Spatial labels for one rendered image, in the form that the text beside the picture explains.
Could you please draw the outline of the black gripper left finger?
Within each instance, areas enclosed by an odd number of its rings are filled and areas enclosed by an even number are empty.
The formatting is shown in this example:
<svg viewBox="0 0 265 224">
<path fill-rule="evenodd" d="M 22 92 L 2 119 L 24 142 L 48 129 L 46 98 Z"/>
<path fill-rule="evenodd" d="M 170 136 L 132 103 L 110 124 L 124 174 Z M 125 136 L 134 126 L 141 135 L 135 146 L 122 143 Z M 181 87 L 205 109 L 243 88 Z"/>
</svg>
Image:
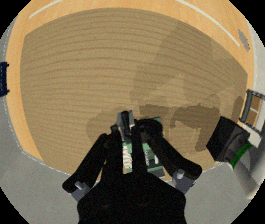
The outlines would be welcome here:
<svg viewBox="0 0 265 224">
<path fill-rule="evenodd" d="M 77 202 L 92 189 L 102 169 L 96 201 L 105 208 L 115 205 L 117 173 L 123 174 L 124 125 L 121 112 L 110 129 L 111 134 L 103 133 L 98 137 L 75 173 L 62 184 L 62 188 Z"/>
</svg>

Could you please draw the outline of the green bench vise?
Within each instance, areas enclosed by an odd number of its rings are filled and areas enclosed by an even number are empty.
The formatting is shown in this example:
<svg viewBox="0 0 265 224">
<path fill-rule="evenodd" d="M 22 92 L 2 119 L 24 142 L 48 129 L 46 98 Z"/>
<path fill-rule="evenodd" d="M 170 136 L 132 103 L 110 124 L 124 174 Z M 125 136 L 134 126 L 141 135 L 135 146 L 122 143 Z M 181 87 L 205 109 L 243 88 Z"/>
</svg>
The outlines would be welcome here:
<svg viewBox="0 0 265 224">
<path fill-rule="evenodd" d="M 132 172 L 132 144 L 131 144 L 131 131 L 129 126 L 129 112 L 128 111 L 122 111 L 121 117 L 124 125 L 124 141 L 123 141 L 123 164 L 125 166 L 125 169 L 127 172 Z M 160 116 L 153 117 L 149 119 L 140 119 L 138 121 L 138 126 L 140 128 L 144 128 L 146 125 L 151 125 L 154 129 L 156 129 L 163 137 L 163 126 L 160 123 Z M 126 130 L 126 131 L 125 131 Z M 154 174 L 158 178 L 162 179 L 165 177 L 164 171 L 163 171 L 163 165 L 158 161 L 158 158 L 155 156 L 155 154 L 151 151 L 151 148 L 148 146 L 148 144 L 145 142 L 145 140 L 142 140 L 143 143 L 143 150 L 144 155 L 146 158 L 146 165 L 148 172 Z M 127 146 L 127 147 L 126 147 Z M 127 151 L 128 149 L 128 151 Z M 148 155 L 149 153 L 149 155 Z M 155 159 L 154 159 L 155 157 Z M 149 163 L 150 162 L 150 163 Z"/>
</svg>

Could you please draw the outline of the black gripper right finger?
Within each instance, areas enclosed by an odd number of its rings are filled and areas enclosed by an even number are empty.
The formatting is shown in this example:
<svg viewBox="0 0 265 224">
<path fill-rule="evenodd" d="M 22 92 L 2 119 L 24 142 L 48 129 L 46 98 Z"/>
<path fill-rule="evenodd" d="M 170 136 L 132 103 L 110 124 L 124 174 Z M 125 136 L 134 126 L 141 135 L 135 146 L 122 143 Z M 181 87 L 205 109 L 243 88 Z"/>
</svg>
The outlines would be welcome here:
<svg viewBox="0 0 265 224">
<path fill-rule="evenodd" d="M 132 191 L 135 203 L 139 206 L 147 206 L 152 201 L 152 192 L 142 140 L 146 141 L 167 173 L 172 177 L 172 183 L 175 188 L 185 195 L 190 187 L 198 180 L 202 173 L 202 167 L 184 158 L 151 125 L 140 128 L 137 119 L 134 119 L 132 110 L 129 110 L 129 124 L 131 129 L 133 160 Z"/>
</svg>

